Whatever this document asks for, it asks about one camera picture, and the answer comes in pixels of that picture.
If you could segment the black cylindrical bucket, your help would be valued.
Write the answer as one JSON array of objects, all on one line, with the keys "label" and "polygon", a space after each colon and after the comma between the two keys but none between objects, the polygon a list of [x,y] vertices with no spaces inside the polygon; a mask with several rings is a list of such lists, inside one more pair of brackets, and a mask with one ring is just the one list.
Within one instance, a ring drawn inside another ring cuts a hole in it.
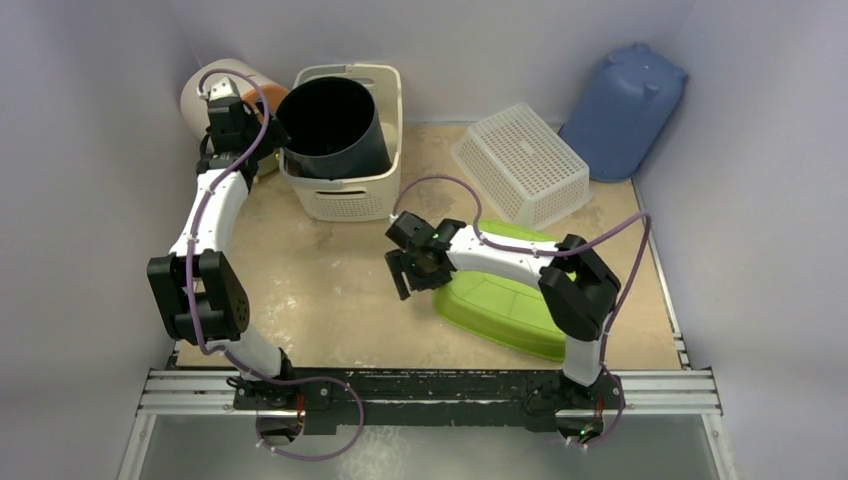
[{"label": "black cylindrical bucket", "polygon": [[392,167],[375,100],[354,80],[310,80],[282,100],[276,117],[290,137],[285,159],[301,177],[362,178]]}]

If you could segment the white lattice plastic basket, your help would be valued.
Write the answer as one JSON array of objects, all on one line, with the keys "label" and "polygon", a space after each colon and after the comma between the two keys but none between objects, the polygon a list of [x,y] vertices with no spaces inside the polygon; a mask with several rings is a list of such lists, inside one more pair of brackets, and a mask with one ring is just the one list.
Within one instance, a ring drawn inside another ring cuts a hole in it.
[{"label": "white lattice plastic basket", "polygon": [[547,228],[593,196],[588,165],[525,103],[470,125],[451,153],[497,214],[525,228]]}]

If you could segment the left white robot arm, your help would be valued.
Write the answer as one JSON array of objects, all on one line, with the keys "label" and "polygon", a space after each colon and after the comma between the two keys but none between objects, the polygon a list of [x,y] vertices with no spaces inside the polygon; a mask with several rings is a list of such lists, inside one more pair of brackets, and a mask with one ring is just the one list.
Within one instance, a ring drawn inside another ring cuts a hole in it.
[{"label": "left white robot arm", "polygon": [[261,380],[264,401],[284,409],[297,399],[298,382],[285,373],[284,352],[251,326],[248,294],[225,255],[257,161],[274,151],[278,136],[222,87],[212,88],[207,114],[191,212],[169,253],[149,260],[147,278],[172,339],[223,354],[244,379]]}]

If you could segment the blue plastic bucket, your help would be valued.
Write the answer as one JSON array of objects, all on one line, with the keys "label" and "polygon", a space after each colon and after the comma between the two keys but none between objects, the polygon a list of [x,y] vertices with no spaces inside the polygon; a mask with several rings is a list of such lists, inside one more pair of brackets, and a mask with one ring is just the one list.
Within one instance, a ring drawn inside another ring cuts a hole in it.
[{"label": "blue plastic bucket", "polygon": [[646,43],[614,50],[593,70],[559,136],[588,165],[592,180],[627,180],[676,110],[688,78]]}]

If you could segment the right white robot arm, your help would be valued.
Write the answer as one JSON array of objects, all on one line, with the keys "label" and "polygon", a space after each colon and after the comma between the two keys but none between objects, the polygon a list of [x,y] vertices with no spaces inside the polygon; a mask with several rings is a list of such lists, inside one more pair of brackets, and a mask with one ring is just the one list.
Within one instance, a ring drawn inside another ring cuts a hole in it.
[{"label": "right white robot arm", "polygon": [[392,219],[385,235],[395,246],[385,260],[401,299],[443,287],[462,272],[539,292],[565,339],[564,399],[584,407],[599,396],[604,336],[621,282],[584,238],[569,234],[560,242],[533,242],[453,219],[432,226],[411,212]]}]

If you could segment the lime green plastic basin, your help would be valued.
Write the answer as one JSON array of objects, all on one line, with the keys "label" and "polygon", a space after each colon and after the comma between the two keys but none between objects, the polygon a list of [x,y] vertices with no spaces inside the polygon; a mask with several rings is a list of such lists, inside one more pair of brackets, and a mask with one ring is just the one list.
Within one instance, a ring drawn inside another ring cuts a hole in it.
[{"label": "lime green plastic basin", "polygon": [[460,271],[432,295],[446,322],[493,343],[544,360],[563,362],[565,336],[543,296],[517,281]]}]

